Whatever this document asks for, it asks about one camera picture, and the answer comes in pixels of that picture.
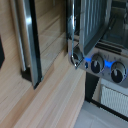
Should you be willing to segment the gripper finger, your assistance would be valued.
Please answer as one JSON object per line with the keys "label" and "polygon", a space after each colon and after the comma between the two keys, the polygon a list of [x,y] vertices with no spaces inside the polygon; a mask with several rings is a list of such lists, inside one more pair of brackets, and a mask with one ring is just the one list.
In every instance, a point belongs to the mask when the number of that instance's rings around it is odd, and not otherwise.
{"label": "gripper finger", "polygon": [[4,55],[3,45],[0,37],[0,69],[3,65],[4,60],[5,60],[5,55]]}

